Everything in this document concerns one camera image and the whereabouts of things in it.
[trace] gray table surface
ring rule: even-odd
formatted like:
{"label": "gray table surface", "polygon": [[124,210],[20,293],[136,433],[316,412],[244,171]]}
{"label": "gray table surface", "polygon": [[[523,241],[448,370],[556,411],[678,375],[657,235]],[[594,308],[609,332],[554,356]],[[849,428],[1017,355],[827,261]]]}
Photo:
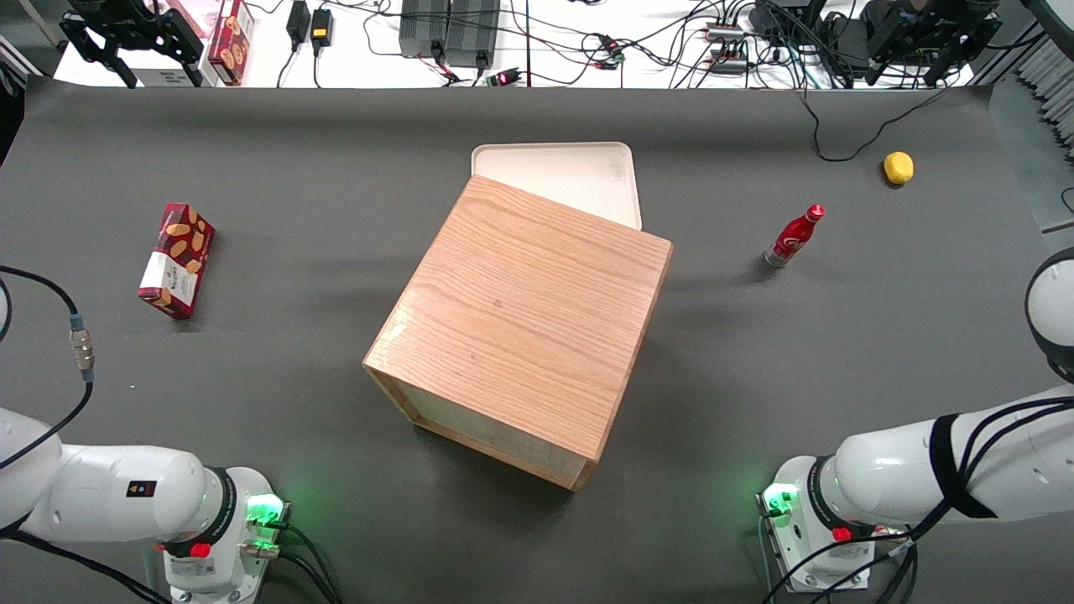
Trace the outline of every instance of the gray table surface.
{"label": "gray table surface", "polygon": [[[839,154],[924,94],[809,98]],[[785,459],[1057,384],[1021,312],[1046,251],[987,102],[950,90],[829,164],[793,92],[38,82],[0,169],[0,259],[62,284],[92,330],[98,389],[66,442],[262,471],[348,602],[754,603],[753,493]],[[474,147],[591,140],[630,145],[644,228],[676,255],[603,463],[570,495],[412,427],[361,359]],[[894,149],[917,164],[900,190],[877,172]],[[219,231],[189,322],[135,297],[168,201]],[[765,271],[760,251],[814,202],[829,211],[814,241]],[[63,308],[10,288],[2,404],[55,421],[81,388]],[[1061,517],[941,527],[914,603],[1064,601],[1072,538]],[[76,549],[144,576],[141,548]],[[133,602],[16,544],[0,544],[0,600]],[[277,564],[262,601],[316,598]]]}

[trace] yellow lemon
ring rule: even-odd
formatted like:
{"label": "yellow lemon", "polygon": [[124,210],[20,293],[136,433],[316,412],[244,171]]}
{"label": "yellow lemon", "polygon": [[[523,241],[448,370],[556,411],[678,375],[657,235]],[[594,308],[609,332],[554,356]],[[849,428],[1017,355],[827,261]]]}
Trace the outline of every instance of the yellow lemon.
{"label": "yellow lemon", "polygon": [[895,152],[884,158],[884,174],[892,185],[904,185],[914,177],[914,160],[903,152]]}

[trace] red bottle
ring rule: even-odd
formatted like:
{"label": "red bottle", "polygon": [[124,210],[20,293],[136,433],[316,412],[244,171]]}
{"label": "red bottle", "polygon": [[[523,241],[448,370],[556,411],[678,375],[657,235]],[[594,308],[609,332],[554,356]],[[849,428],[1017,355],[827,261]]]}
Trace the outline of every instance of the red bottle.
{"label": "red bottle", "polygon": [[811,205],[803,216],[799,216],[784,227],[772,247],[765,251],[765,260],[773,267],[784,267],[813,236],[817,220],[824,218],[824,206]]}

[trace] black strap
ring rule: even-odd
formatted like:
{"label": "black strap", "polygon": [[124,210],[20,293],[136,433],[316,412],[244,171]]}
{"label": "black strap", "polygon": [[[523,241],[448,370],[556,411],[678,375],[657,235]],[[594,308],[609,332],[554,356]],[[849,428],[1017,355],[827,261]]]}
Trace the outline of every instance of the black strap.
{"label": "black strap", "polygon": [[929,436],[929,461],[932,463],[932,474],[937,477],[944,500],[952,507],[968,518],[997,518],[996,513],[977,501],[967,484],[958,475],[955,465],[955,448],[950,441],[950,428],[955,425],[958,414],[938,417],[932,422],[932,435]]}

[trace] label sticker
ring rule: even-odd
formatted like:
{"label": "label sticker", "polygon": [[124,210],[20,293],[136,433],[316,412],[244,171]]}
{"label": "label sticker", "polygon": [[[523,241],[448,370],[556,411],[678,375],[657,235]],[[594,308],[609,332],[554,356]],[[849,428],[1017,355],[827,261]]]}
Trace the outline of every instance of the label sticker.
{"label": "label sticker", "polygon": [[131,480],[127,485],[127,497],[150,498],[157,493],[156,480]]}
{"label": "label sticker", "polygon": [[212,558],[172,558],[172,574],[177,577],[205,577],[216,574],[216,562]]}

